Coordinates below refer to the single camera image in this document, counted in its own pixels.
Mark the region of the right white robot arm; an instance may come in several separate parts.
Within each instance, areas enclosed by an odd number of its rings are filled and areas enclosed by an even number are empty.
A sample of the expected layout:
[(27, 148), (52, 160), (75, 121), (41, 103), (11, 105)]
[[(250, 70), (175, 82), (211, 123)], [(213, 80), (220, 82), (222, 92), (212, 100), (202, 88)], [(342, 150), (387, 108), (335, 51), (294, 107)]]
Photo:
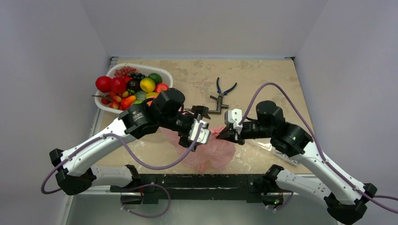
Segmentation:
[(287, 122), (275, 102), (258, 103), (256, 114), (256, 119), (245, 122), (240, 109), (228, 110), (224, 115), (226, 126), (218, 138), (240, 145), (247, 139), (269, 138), (272, 147), (302, 164), (318, 179), (309, 180), (272, 165), (263, 176), (265, 193), (277, 188), (298, 193), (320, 203), (345, 225), (363, 218), (367, 202), (377, 192), (373, 184), (356, 180), (320, 153), (314, 139), (300, 126)]

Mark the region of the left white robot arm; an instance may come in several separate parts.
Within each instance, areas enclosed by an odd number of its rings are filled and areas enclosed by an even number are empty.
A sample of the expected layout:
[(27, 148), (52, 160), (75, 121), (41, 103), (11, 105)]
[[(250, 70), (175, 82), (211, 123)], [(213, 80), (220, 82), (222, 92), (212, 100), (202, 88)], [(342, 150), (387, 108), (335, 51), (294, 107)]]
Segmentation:
[(208, 108), (195, 105), (184, 110), (185, 96), (174, 88), (162, 91), (157, 97), (133, 104), (121, 112), (105, 129), (69, 150), (54, 149), (49, 156), (54, 166), (59, 190), (77, 195), (94, 186), (115, 186), (129, 192), (140, 185), (139, 174), (132, 165), (101, 167), (97, 162), (120, 147), (127, 147), (159, 128), (177, 132), (178, 144), (186, 152), (208, 143)]

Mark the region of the green fake lime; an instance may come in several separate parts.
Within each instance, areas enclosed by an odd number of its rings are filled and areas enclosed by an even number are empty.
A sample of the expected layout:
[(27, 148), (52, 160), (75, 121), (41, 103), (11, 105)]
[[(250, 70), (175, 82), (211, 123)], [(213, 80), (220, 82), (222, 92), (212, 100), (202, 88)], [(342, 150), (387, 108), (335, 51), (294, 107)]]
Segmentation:
[(163, 79), (158, 73), (150, 73), (148, 75), (148, 78), (152, 79), (156, 85), (159, 83), (163, 83)]

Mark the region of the yellow fake lemon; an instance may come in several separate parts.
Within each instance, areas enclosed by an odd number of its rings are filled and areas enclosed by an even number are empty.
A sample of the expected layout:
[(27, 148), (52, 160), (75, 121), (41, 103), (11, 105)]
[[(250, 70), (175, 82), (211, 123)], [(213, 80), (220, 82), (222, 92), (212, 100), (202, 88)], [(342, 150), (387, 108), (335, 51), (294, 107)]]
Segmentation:
[(151, 78), (144, 78), (140, 81), (140, 88), (146, 93), (154, 92), (156, 83)]

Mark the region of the black fake grapes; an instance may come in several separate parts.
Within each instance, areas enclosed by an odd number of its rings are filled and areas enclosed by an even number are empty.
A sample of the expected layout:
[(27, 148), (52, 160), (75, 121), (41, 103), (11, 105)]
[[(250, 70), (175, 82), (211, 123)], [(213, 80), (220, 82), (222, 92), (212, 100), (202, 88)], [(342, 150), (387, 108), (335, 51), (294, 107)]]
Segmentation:
[(128, 80), (132, 79), (132, 80), (136, 80), (138, 82), (140, 82), (141, 80), (146, 78), (145, 74), (139, 73), (139, 72), (132, 72), (132, 73), (128, 73)]

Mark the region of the red fake pomegranate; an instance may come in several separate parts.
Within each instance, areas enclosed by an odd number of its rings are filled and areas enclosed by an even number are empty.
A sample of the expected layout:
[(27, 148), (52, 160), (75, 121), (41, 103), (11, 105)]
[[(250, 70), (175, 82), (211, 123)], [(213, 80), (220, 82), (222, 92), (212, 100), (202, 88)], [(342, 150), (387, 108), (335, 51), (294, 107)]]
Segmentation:
[(127, 83), (123, 77), (115, 77), (110, 83), (111, 91), (116, 94), (122, 94), (127, 90)]

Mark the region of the red fake grapes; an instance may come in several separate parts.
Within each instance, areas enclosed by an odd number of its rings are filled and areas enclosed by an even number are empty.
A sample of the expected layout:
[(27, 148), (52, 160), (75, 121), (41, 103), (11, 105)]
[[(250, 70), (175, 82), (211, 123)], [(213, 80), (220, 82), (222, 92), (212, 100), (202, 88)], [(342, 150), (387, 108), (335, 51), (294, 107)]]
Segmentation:
[(114, 76), (116, 76), (116, 77), (133, 77), (137, 73), (138, 73), (138, 70), (135, 67), (123, 66), (122, 68), (115, 70)]

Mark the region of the red fake apple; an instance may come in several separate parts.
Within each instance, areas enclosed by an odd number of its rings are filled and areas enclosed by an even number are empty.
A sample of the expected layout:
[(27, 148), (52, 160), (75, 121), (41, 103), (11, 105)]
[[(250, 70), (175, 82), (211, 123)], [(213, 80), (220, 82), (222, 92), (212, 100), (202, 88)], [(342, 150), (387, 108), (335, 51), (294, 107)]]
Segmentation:
[(108, 93), (111, 91), (111, 81), (112, 79), (108, 76), (100, 76), (95, 81), (95, 86), (98, 91)]

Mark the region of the clear plastic screw box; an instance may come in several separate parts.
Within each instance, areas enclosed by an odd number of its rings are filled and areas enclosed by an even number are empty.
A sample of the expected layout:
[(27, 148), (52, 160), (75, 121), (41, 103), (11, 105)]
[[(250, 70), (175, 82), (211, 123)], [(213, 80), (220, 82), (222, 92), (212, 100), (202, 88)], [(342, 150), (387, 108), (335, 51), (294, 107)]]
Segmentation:
[(281, 161), (284, 161), (294, 167), (297, 167), (300, 165), (300, 163), (293, 159), (288, 157), (286, 154), (278, 151), (271, 143), (270, 140), (266, 139), (266, 140), (262, 140), (260, 139), (258, 140), (250, 140), (250, 143), (253, 144), (256, 147), (259, 147), (263, 150), (267, 150), (269, 151), (274, 157), (278, 158)]

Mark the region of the white fruit basket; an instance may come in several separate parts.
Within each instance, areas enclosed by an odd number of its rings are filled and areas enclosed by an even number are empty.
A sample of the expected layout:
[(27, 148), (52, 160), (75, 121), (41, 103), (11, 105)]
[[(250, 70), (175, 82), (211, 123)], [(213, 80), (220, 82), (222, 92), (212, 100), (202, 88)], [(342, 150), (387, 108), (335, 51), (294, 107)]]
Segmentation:
[(156, 85), (154, 92), (146, 93), (141, 90), (140, 82), (136, 80), (128, 80), (128, 77), (123, 77), (127, 83), (127, 90), (122, 94), (116, 94), (112, 91), (108, 93), (103, 93), (97, 90), (96, 94), (93, 95), (94, 102), (99, 109), (110, 113), (119, 114), (123, 110), (127, 109), (132, 104), (139, 104), (147, 98), (156, 97), (161, 91), (167, 90), (173, 87), (173, 77), (172, 75), (161, 68), (133, 64), (133, 63), (121, 63), (111, 67), (105, 76), (111, 79), (115, 78), (114, 72), (116, 69), (122, 68), (123, 66), (131, 66), (138, 70), (139, 73), (145, 74), (146, 77), (150, 73), (158, 73), (162, 79), (163, 83)]

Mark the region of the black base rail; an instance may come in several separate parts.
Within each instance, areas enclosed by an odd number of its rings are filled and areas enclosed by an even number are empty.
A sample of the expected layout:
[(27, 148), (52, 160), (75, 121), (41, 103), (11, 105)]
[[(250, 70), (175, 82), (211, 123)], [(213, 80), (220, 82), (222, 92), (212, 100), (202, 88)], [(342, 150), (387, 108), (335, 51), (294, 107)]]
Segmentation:
[(225, 200), (279, 206), (283, 190), (262, 174), (141, 174), (126, 187), (111, 186), (123, 204), (160, 200)]

